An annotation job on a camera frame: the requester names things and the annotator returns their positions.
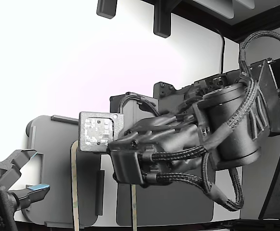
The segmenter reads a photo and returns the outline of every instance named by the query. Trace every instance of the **white backdrop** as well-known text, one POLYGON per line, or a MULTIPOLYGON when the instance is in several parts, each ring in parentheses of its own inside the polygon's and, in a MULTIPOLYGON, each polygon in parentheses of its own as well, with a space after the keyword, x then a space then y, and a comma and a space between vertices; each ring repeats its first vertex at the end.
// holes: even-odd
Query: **white backdrop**
MULTIPOLYGON (((109 20, 97 0, 0 1, 0 161, 26 148, 25 128, 40 115, 78 117, 109 111, 109 98, 127 91, 152 96, 163 81, 176 89, 220 70, 218 34, 172 15, 172 35, 153 34, 153 6, 118 0, 109 20)), ((225 71, 238 68, 239 45, 227 40, 225 71)), ((39 183, 40 161, 22 169, 13 189, 39 183)), ((96 226, 115 226, 116 183, 105 156, 104 215, 96 226)), ((216 183, 235 199, 227 173, 216 183)), ((214 220, 238 218, 215 206, 214 220)), ((17 220, 24 220, 17 213, 17 220)))

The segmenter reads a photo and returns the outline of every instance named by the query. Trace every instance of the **cylindrical motor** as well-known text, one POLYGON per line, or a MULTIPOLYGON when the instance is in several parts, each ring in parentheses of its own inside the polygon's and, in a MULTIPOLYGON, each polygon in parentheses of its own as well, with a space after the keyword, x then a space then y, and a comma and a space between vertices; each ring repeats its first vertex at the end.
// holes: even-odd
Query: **cylindrical motor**
MULTIPOLYGON (((216 130, 235 113, 243 102, 245 90, 242 84, 235 84, 204 95, 208 107, 211 129, 216 130)), ((257 139, 253 139, 249 116, 245 116, 237 128, 219 146, 218 152, 223 161, 238 160, 249 155, 259 156, 257 139)))

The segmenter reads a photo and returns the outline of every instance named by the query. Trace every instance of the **dark frame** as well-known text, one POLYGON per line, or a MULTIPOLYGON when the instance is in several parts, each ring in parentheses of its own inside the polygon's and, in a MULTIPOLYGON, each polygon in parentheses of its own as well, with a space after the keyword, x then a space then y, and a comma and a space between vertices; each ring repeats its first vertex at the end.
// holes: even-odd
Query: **dark frame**
MULTIPOLYGON (((142 0, 152 5, 156 0, 142 0)), ((280 6, 248 18, 233 26, 219 18, 196 8, 185 1, 181 1, 172 13, 203 26, 211 31, 218 29, 226 38, 240 43, 249 34, 259 30, 274 30, 280 27, 280 6)))

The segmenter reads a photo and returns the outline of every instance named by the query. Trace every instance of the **blue tab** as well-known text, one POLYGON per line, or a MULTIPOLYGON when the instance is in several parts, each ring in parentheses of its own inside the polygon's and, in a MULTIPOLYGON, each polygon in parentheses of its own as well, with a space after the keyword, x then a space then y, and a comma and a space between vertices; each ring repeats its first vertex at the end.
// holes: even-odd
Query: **blue tab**
POLYGON ((34 186, 28 187, 28 189, 31 189, 33 191, 41 190, 41 189, 46 189, 49 188, 50 186, 48 184, 37 184, 34 186))

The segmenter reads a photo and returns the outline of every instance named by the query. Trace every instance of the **black shelf bracket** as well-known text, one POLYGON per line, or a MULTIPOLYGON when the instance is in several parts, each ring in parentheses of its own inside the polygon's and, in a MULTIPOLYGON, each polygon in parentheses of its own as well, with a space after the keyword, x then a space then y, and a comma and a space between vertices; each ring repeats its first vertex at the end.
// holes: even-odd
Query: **black shelf bracket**
POLYGON ((171 13, 182 0, 156 0, 154 34, 167 38, 171 35, 171 13))
POLYGON ((98 0, 97 15, 104 18, 114 18, 117 0, 98 0))

